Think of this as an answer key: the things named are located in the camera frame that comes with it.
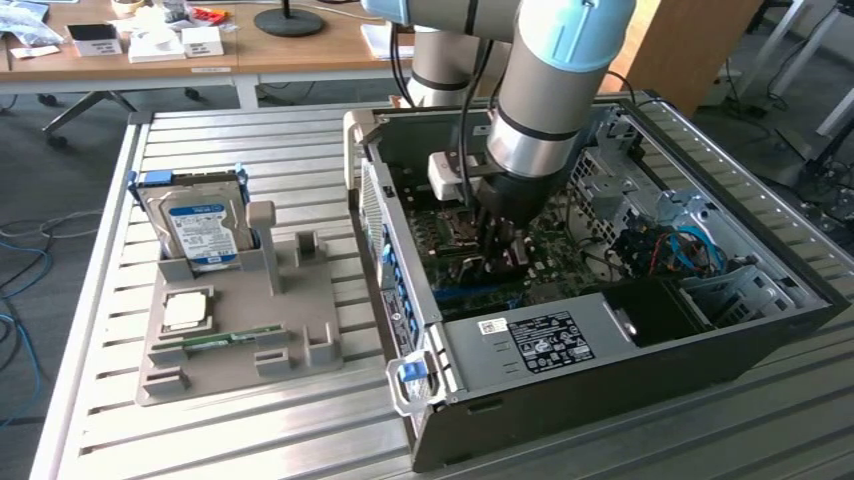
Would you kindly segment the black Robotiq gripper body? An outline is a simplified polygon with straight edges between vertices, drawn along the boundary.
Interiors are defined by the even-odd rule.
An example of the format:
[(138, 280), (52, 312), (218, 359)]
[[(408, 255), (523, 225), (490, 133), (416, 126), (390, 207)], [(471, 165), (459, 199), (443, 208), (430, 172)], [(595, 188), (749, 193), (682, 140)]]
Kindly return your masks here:
[(529, 225), (542, 213), (562, 179), (561, 172), (537, 178), (510, 173), (487, 175), (477, 188), (477, 199), (494, 217), (514, 225)]

